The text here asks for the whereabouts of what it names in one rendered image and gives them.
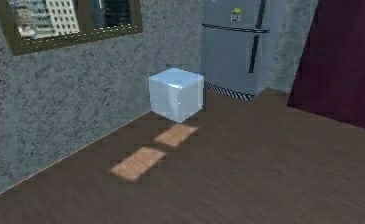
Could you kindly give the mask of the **pale blue cube bin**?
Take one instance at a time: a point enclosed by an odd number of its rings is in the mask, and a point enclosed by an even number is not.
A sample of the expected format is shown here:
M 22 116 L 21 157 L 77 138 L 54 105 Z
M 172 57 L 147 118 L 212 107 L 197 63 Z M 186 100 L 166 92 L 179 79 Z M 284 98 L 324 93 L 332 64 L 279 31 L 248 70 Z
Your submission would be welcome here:
M 170 68 L 149 78 L 151 110 L 182 123 L 203 107 L 204 77 Z

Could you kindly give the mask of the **grey fridge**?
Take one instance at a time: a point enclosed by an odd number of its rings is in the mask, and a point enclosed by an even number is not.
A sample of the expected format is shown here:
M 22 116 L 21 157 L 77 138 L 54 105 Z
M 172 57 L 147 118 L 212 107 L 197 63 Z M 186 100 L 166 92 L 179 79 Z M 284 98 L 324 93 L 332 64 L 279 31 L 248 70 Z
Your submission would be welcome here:
M 256 29 L 260 0 L 203 0 L 202 72 L 205 87 L 226 96 L 253 100 L 267 85 L 285 0 L 266 0 Z M 241 9 L 241 21 L 231 11 Z M 249 73 L 254 35 L 259 35 L 254 73 Z

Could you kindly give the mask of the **dark red door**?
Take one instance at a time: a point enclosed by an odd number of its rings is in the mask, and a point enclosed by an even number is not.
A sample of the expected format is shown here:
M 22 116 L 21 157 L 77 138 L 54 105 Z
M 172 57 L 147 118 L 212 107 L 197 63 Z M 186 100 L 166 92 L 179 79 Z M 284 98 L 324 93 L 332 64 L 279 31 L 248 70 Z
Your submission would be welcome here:
M 365 129 L 365 0 L 319 0 L 287 105 Z

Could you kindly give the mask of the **brown framed window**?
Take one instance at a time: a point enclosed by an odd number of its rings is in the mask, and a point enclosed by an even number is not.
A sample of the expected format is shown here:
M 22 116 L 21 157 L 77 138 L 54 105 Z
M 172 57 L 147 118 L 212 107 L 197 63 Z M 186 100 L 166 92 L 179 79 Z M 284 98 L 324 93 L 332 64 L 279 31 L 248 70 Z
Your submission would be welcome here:
M 0 0 L 0 26 L 14 55 L 143 31 L 140 0 Z

